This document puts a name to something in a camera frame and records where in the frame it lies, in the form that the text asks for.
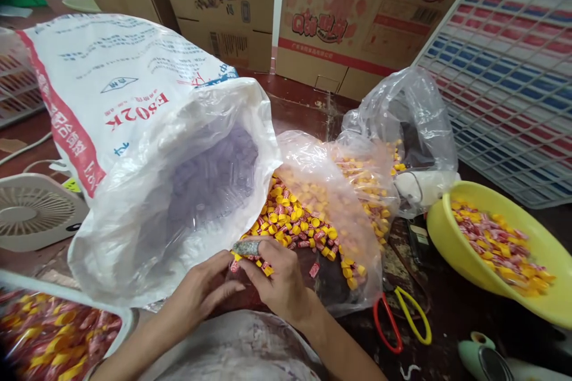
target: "hand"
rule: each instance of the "hand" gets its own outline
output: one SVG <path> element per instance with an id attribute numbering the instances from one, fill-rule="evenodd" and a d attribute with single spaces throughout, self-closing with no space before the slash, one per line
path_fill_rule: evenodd
<path id="1" fill-rule="evenodd" d="M 274 274 L 271 277 L 266 277 L 248 259 L 240 259 L 238 264 L 258 290 L 260 300 L 278 317 L 299 329 L 302 321 L 310 316 L 313 298 L 317 297 L 304 285 L 298 256 L 274 239 L 262 240 L 258 251 L 272 266 Z"/>
<path id="2" fill-rule="evenodd" d="M 227 250 L 218 252 L 187 273 L 153 322 L 170 346 L 188 336 L 226 298 L 245 289 L 238 281 L 225 283 L 222 274 L 233 260 Z"/>

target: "red scissors handle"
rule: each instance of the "red scissors handle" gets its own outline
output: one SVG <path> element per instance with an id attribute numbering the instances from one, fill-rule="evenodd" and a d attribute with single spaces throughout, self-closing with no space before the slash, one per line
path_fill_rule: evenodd
<path id="1" fill-rule="evenodd" d="M 392 347 L 389 344 L 386 336 L 383 334 L 383 330 L 381 330 L 380 317 L 379 317 L 379 311 L 378 311 L 378 307 L 380 306 L 380 301 L 383 301 L 383 305 L 385 306 L 387 315 L 389 316 L 389 320 L 391 321 L 391 326 L 393 327 L 393 332 L 395 333 L 395 336 L 397 337 L 397 346 L 395 346 L 395 347 Z M 389 304 L 387 303 L 385 292 L 382 293 L 381 298 L 375 302 L 375 305 L 374 305 L 374 322 L 375 322 L 375 327 L 377 327 L 377 332 L 380 334 L 381 340 L 384 342 L 384 344 L 387 345 L 387 348 L 389 348 L 395 354 L 401 353 L 403 351 L 403 342 L 401 340 L 401 335 L 399 334 L 397 324 L 395 323 L 395 319 L 393 318 L 393 313 L 391 312 L 391 308 L 390 308 Z"/>

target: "white cloth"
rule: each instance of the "white cloth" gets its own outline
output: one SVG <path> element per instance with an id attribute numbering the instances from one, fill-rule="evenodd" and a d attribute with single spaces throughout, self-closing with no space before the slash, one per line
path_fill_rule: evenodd
<path id="1" fill-rule="evenodd" d="M 285 321 L 241 310 L 205 321 L 141 381 L 327 380 L 318 355 Z"/>

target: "white cable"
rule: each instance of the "white cable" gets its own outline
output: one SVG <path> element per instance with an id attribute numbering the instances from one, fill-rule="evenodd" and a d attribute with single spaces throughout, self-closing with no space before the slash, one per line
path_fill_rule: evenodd
<path id="1" fill-rule="evenodd" d="M 51 136 L 52 136 L 52 133 L 49 132 L 44 137 L 40 138 L 37 142 L 32 143 L 31 145 L 26 146 L 25 148 L 22 148 L 19 151 L 14 152 L 11 155 L 8 155 L 3 160 L 0 160 L 0 166 L 4 165 L 8 161 L 13 160 L 16 156 L 21 155 L 22 153 L 27 152 L 28 150 L 33 149 L 34 147 L 39 146 L 40 144 L 46 142 Z"/>
<path id="2" fill-rule="evenodd" d="M 65 167 L 66 165 L 62 162 L 59 162 L 57 160 L 41 160 L 41 161 L 36 161 L 34 163 L 31 163 L 30 165 L 28 165 L 26 167 L 26 169 L 24 170 L 25 173 L 27 173 L 28 171 L 30 171 L 30 169 L 38 164 L 43 164 L 43 163 L 50 163 L 50 164 L 57 164 L 60 167 Z"/>

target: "desk fan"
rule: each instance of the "desk fan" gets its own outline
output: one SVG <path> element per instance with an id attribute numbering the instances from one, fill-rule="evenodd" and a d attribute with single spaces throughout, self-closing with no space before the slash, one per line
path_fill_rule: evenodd
<path id="1" fill-rule="evenodd" d="M 77 195 L 43 174 L 0 179 L 0 247 L 38 250 L 76 233 L 89 208 Z"/>

